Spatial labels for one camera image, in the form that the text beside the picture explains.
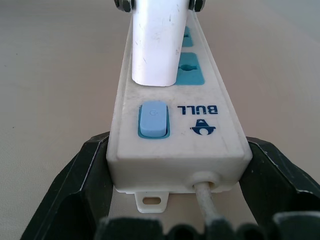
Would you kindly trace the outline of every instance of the mounting hole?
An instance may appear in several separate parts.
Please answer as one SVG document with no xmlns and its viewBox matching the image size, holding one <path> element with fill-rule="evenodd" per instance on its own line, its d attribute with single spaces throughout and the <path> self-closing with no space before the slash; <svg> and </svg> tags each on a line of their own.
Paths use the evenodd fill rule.
<svg viewBox="0 0 320 240">
<path fill-rule="evenodd" d="M 154 196 L 154 197 L 145 197 L 142 200 L 143 204 L 145 205 L 158 205 L 161 203 L 161 198 Z"/>
<path fill-rule="evenodd" d="M 184 64 L 184 65 L 181 65 L 179 67 L 180 69 L 182 69 L 183 71 L 192 71 L 192 70 L 197 70 L 197 66 L 193 66 L 193 65 L 189 65 L 189 64 Z"/>
</svg>

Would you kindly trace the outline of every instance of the blue switch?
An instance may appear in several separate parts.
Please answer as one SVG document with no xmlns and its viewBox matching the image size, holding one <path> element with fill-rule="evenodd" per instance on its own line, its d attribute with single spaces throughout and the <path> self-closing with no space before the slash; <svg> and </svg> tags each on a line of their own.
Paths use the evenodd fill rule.
<svg viewBox="0 0 320 240">
<path fill-rule="evenodd" d="M 161 138 L 167 134 L 167 105 L 163 101 L 146 101 L 142 104 L 140 133 L 148 138 Z"/>
</svg>

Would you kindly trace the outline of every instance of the power strip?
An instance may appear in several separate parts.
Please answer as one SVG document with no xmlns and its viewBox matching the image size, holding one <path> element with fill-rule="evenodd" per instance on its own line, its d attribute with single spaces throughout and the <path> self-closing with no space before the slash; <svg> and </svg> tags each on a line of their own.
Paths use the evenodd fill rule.
<svg viewBox="0 0 320 240">
<path fill-rule="evenodd" d="M 252 158 L 194 12 L 189 11 L 186 25 L 172 86 L 135 83 L 132 24 L 126 40 L 106 158 L 117 191 L 135 194 L 142 213 L 163 212 L 169 193 L 194 193 L 200 182 L 210 182 L 212 192 L 228 191 Z M 150 101 L 161 103 L 161 110 Z M 154 127 L 161 137 L 145 136 L 145 127 Z M 160 203 L 145 204 L 147 198 Z"/>
</svg>

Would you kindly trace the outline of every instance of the electrical outlet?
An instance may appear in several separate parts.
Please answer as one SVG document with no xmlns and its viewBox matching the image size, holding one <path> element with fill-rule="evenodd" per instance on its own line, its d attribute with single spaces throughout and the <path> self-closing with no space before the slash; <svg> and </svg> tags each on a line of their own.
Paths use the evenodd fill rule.
<svg viewBox="0 0 320 240">
<path fill-rule="evenodd" d="M 192 47 L 193 45 L 194 43 L 190 35 L 190 28 L 186 26 L 183 35 L 182 47 Z"/>
<path fill-rule="evenodd" d="M 203 85 L 202 75 L 197 55 L 193 52 L 182 52 L 180 55 L 176 85 Z"/>
</svg>

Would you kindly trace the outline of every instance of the beige surface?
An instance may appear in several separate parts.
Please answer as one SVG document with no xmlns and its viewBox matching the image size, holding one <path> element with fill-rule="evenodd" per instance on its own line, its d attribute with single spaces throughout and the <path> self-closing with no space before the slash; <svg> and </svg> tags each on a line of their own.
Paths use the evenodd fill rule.
<svg viewBox="0 0 320 240">
<path fill-rule="evenodd" d="M 215 0 L 198 15 L 247 136 L 273 142 L 320 182 L 317 1 Z M 130 15 L 111 0 L 0 0 L 0 239 L 18 239 L 58 172 L 110 128 Z M 215 195 L 253 221 L 236 187 Z M 115 194 L 112 216 L 140 216 Z M 193 195 L 156 215 L 203 222 Z"/>
</svg>

